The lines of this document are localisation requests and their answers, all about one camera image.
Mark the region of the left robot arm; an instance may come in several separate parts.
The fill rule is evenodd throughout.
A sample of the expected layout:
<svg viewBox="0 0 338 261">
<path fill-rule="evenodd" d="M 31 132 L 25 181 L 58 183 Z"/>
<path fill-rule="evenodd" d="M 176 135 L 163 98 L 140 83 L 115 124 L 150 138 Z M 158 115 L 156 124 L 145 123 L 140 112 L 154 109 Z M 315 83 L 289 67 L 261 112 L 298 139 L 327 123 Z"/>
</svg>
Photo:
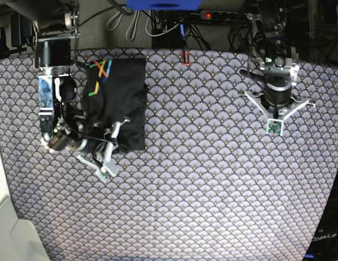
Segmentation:
<svg viewBox="0 0 338 261">
<path fill-rule="evenodd" d="M 264 114 L 267 119 L 267 134 L 283 135 L 285 121 L 306 105 L 314 105 L 308 98 L 292 93 L 297 85 L 299 72 L 299 54 L 294 46 L 285 42 L 286 14 L 285 2 L 257 1 L 259 17 L 265 36 L 264 54 L 257 54 L 255 47 L 250 47 L 249 58 L 255 57 L 262 75 L 240 71 L 253 80 L 259 92 L 241 91 Z"/>
</svg>

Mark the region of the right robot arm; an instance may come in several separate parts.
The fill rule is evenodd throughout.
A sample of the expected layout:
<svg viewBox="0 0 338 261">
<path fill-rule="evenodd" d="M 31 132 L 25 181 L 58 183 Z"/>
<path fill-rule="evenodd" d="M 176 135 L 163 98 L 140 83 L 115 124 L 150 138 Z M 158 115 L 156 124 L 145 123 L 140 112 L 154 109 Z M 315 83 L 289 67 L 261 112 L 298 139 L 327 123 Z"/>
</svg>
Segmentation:
<svg viewBox="0 0 338 261">
<path fill-rule="evenodd" d="M 75 108 L 76 83 L 70 67 L 88 66 L 77 61 L 71 41 L 78 44 L 79 1 L 5 1 L 18 14 L 32 22 L 34 31 L 34 68 L 38 77 L 41 144 L 51 153 L 76 152 L 77 159 L 94 169 L 107 183 L 118 171 L 112 158 L 118 147 L 120 128 L 130 120 L 116 121 L 108 128 L 87 123 L 86 112 Z"/>
</svg>

